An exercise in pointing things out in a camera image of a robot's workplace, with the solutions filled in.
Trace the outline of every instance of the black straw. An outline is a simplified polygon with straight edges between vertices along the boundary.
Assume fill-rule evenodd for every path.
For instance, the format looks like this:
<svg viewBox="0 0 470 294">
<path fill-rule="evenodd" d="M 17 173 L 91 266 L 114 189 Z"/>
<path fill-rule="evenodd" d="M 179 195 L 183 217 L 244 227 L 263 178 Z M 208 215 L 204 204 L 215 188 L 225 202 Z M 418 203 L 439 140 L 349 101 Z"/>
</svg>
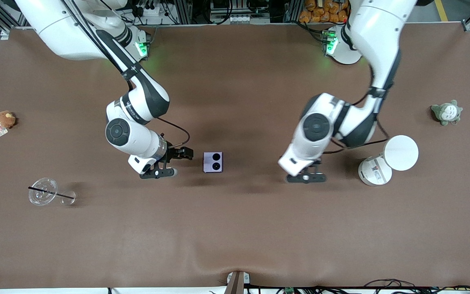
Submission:
<svg viewBox="0 0 470 294">
<path fill-rule="evenodd" d="M 39 192 L 47 192 L 48 194 L 54 194 L 54 195 L 57 195 L 57 196 L 61 196 L 61 197 L 69 198 L 69 199 L 74 199 L 74 197 L 70 197 L 70 196 L 66 196 L 66 195 L 62 195 L 62 194 L 53 193 L 53 192 L 50 192 L 50 191 L 47 191 L 47 190 L 41 190 L 41 189 L 34 188 L 34 187 L 28 187 L 28 188 L 29 188 L 30 190 L 35 190 L 35 191 L 39 191 Z"/>
</svg>

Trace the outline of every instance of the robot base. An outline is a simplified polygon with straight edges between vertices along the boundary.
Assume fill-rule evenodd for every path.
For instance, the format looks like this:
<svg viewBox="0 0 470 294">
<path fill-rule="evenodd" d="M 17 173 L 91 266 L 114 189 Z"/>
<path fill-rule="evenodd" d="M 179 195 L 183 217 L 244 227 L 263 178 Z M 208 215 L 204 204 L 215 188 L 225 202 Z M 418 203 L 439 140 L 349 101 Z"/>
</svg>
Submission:
<svg viewBox="0 0 470 294">
<path fill-rule="evenodd" d="M 323 173 L 319 173 L 320 160 L 315 161 L 312 165 L 303 169 L 297 176 L 287 175 L 286 181 L 288 183 L 324 183 L 327 178 Z"/>
<path fill-rule="evenodd" d="M 340 26 L 334 26 L 334 28 L 331 28 L 329 32 L 334 32 L 336 35 L 337 43 L 334 44 L 334 51 L 332 53 L 329 53 L 326 50 L 326 54 L 328 56 L 331 56 L 336 62 L 341 63 L 342 65 L 352 65 L 353 63 L 357 63 L 358 60 L 362 57 L 362 54 L 358 52 L 357 50 L 351 50 L 349 48 L 349 45 L 347 45 L 343 41 L 342 37 L 342 29 L 344 28 L 344 25 Z"/>
<path fill-rule="evenodd" d="M 177 175 L 177 170 L 173 169 L 171 167 L 166 167 L 166 164 L 170 162 L 172 159 L 187 159 L 187 160 L 192 160 L 193 159 L 193 149 L 190 149 L 188 147 L 181 147 L 179 149 L 177 148 L 170 148 L 166 151 L 166 154 L 153 166 L 148 168 L 148 170 L 139 175 L 141 179 L 159 179 L 163 177 L 173 177 Z"/>
</svg>

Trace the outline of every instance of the white robotic arm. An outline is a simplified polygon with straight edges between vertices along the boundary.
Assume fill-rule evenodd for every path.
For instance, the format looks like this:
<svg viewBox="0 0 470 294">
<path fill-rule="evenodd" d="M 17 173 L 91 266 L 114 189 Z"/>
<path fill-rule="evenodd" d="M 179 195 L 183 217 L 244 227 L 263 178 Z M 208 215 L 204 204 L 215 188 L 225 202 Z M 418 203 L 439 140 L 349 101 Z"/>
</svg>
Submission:
<svg viewBox="0 0 470 294">
<path fill-rule="evenodd" d="M 399 36 L 415 4 L 416 0 L 365 0 L 360 7 L 351 7 L 356 10 L 347 24 L 349 37 L 353 47 L 369 61 L 373 72 L 366 101 L 358 108 L 323 93 L 308 102 L 293 140 L 278 162 L 289 173 L 288 180 L 307 183 L 309 177 L 320 179 L 308 173 L 295 177 L 317 163 L 331 138 L 347 147 L 359 147 L 371 139 L 377 114 L 399 65 Z"/>
<path fill-rule="evenodd" d="M 126 0 L 17 0 L 21 12 L 54 53 L 72 60 L 108 58 L 135 85 L 107 106 L 106 139 L 131 155 L 128 162 L 141 178 L 174 176 L 177 171 L 166 168 L 166 163 L 172 158 L 192 159 L 193 151 L 168 147 L 162 136 L 144 127 L 164 115 L 170 103 L 168 93 L 138 63 L 147 55 L 142 50 L 146 33 L 126 26 L 113 11 L 99 5 L 103 2 L 110 8 L 126 4 Z M 163 169 L 158 162 L 164 163 Z"/>
</svg>

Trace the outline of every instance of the brown table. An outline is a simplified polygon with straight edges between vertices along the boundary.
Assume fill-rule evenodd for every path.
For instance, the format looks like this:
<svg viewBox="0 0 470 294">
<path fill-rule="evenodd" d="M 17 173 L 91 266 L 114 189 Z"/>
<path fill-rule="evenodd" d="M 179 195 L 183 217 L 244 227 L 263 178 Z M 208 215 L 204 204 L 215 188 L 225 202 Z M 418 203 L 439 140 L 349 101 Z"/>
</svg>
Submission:
<svg viewBox="0 0 470 294">
<path fill-rule="evenodd" d="M 358 100 L 367 62 L 324 58 L 297 26 L 160 29 L 144 67 L 196 158 L 172 162 L 176 178 L 141 180 L 104 136 L 106 105 L 127 91 L 114 67 L 12 31 L 0 42 L 0 111 L 19 118 L 0 138 L 0 288 L 215 286 L 233 270 L 256 285 L 470 285 L 470 33 L 408 24 L 401 49 L 380 118 L 416 140 L 416 166 L 368 187 L 357 165 L 382 149 L 371 145 L 325 156 L 328 182 L 295 185 L 277 160 L 306 101 Z M 429 106 L 451 99 L 462 121 L 443 127 Z M 222 174 L 202 172 L 205 151 L 224 152 Z M 41 177 L 78 191 L 77 205 L 32 205 Z"/>
</svg>

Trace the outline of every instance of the yellow floor line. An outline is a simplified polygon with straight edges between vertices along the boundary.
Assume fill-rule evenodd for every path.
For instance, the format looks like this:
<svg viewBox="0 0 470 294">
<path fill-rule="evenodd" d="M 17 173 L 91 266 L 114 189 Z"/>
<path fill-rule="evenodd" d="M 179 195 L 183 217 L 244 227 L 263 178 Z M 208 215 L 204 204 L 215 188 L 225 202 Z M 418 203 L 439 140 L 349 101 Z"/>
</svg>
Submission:
<svg viewBox="0 0 470 294">
<path fill-rule="evenodd" d="M 449 22 L 447 19 L 446 10 L 443 9 L 442 0 L 435 0 L 436 9 L 438 9 L 438 15 L 440 15 L 440 20 L 442 22 Z"/>
</svg>

